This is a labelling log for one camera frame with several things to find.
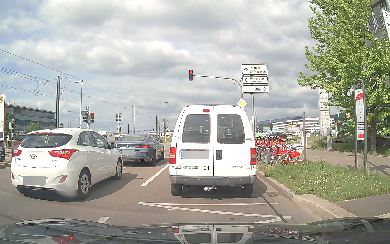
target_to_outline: tree trunk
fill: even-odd
[[[371,152],[372,155],[377,155],[377,146],[376,146],[376,120],[371,121]]]

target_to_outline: camper van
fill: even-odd
[[[105,137],[106,140],[109,142],[115,143],[115,132],[109,132],[109,131],[98,131],[100,135]]]
[[[250,196],[256,176],[256,150],[245,109],[230,105],[185,106],[169,151],[171,194],[183,186],[240,187]]]

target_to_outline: sky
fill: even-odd
[[[122,113],[123,131],[128,123],[132,130],[133,105],[136,131],[151,130],[165,111],[173,129],[186,105],[240,99],[232,80],[190,82],[189,69],[240,80],[242,63],[266,63],[269,93],[254,96],[257,120],[317,117],[317,91],[296,82],[300,71],[310,74],[310,16],[307,0],[0,0],[0,49],[17,55],[0,50],[0,94],[55,111],[60,75],[64,124],[79,118],[75,81],[84,80],[82,107],[95,112],[92,129],[116,131],[115,114]],[[244,99],[251,115],[250,94]]]

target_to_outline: car tail light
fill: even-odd
[[[73,153],[77,152],[77,149],[63,149],[63,150],[55,150],[55,151],[49,151],[49,154],[51,154],[52,157],[56,158],[65,158],[70,159],[70,157],[73,155]]]
[[[177,164],[176,153],[177,148],[169,149],[169,164]]]
[[[52,241],[55,241],[60,244],[79,244],[81,241],[76,239],[73,235],[66,235],[66,236],[52,236]]]
[[[11,155],[11,156],[16,157],[16,156],[19,156],[21,153],[22,153],[22,151],[20,151],[19,149],[14,149],[13,155]]]
[[[67,175],[63,175],[61,177],[60,183],[64,183],[64,181],[67,179]]]
[[[251,164],[257,164],[257,149],[251,148]]]

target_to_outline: van door handle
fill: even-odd
[[[221,160],[222,159],[222,150],[216,150],[216,159]]]

